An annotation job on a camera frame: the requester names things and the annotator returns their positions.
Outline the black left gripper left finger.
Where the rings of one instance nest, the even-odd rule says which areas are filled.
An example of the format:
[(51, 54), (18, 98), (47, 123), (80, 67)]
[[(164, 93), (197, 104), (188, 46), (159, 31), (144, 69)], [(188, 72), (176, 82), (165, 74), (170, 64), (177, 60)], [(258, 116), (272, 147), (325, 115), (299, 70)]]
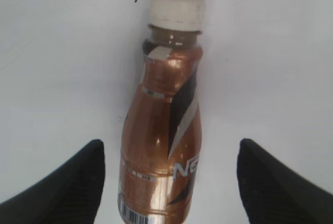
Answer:
[(1, 203), (1, 223), (94, 223), (106, 176), (104, 143), (92, 140), (47, 177)]

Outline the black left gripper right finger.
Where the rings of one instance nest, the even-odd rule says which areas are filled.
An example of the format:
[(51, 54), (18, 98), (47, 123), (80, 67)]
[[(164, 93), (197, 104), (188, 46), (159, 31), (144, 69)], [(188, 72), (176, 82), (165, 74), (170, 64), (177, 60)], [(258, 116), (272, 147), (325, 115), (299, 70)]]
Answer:
[(332, 194), (252, 139), (240, 141), (237, 180), (250, 223), (332, 223)]

